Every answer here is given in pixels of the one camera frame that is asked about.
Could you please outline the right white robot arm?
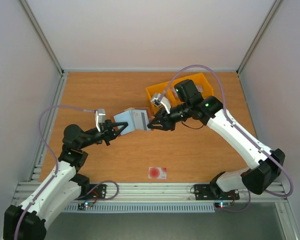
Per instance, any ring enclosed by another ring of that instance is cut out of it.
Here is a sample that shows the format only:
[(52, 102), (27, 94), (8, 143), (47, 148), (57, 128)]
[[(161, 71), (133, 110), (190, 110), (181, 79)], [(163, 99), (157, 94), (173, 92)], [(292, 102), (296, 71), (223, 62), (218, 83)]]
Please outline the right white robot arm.
[(214, 96), (202, 97), (191, 79), (174, 86), (181, 104), (166, 110), (162, 107), (147, 125), (150, 129), (173, 131), (176, 123), (192, 118), (219, 134), (243, 158), (247, 167), (232, 172), (223, 171), (209, 183), (211, 194), (222, 198), (228, 192), (247, 189), (262, 194), (281, 174), (285, 154), (279, 148), (272, 150), (246, 131), (224, 109)]

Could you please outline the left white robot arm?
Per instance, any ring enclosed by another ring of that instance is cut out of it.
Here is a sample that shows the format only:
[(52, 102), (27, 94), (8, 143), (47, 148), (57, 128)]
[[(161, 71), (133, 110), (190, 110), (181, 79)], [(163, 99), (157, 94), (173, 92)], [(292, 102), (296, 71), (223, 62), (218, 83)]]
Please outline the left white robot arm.
[(19, 206), (10, 205), (5, 211), (2, 238), (43, 240), (52, 222), (70, 202), (86, 199), (91, 193), (90, 179), (79, 174), (88, 157), (83, 148), (102, 143), (110, 145), (128, 125), (106, 120), (87, 131), (76, 124), (68, 125), (53, 170)]

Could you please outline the brown leather card holder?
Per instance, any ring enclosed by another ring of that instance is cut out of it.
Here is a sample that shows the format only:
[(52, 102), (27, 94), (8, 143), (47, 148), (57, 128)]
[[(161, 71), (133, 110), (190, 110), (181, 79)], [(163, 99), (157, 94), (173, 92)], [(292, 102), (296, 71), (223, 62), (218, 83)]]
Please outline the brown leather card holder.
[(134, 123), (134, 119), (133, 119), (133, 113), (132, 113), (133, 110), (146, 110), (147, 116), (148, 116), (148, 123), (152, 119), (152, 113), (151, 113), (150, 108), (148, 108), (148, 107), (130, 107), (124, 111), (121, 111), (121, 112), (118, 112), (118, 113), (112, 115), (110, 117), (110, 119), (115, 123), (128, 122), (128, 127), (122, 132), (121, 136), (130, 134), (130, 133), (136, 131), (135, 123)]

